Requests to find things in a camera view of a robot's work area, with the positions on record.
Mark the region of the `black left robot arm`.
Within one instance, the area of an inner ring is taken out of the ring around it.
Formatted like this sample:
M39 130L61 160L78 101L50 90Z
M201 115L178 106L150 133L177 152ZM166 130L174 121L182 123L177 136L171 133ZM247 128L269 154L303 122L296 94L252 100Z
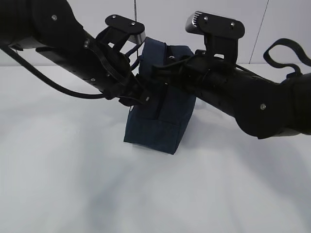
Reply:
M66 0L3 0L0 3L0 48L51 88L88 100L118 98L125 106L145 104L150 92L133 74L138 61L130 56L145 41L142 23L112 14L106 28L91 36L77 21ZM34 49L67 70L98 94L84 94L55 83L20 56Z

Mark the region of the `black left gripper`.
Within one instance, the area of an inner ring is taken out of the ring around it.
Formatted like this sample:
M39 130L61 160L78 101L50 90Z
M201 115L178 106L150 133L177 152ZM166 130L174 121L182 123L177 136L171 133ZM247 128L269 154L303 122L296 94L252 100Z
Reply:
M150 96L143 82L132 73L139 60L130 65L129 56L140 45L123 54L120 49L126 41L126 37L111 40L104 36L97 36L94 40L94 87L101 92L94 96L95 99L119 98L121 104L133 106L145 103Z

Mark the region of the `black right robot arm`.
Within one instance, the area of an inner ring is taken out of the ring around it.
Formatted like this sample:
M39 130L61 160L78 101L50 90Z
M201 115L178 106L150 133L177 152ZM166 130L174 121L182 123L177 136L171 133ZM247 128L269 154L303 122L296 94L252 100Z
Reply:
M293 73L275 83L236 64L205 54L154 65L152 77L233 117L258 139L311 133L311 76Z

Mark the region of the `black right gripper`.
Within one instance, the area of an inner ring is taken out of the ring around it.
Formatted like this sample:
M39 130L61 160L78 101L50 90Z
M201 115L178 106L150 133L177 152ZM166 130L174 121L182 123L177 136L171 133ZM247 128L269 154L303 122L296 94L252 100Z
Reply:
M200 51L183 56L169 65L153 65L151 77L187 93L208 90L207 77L219 64L219 58Z

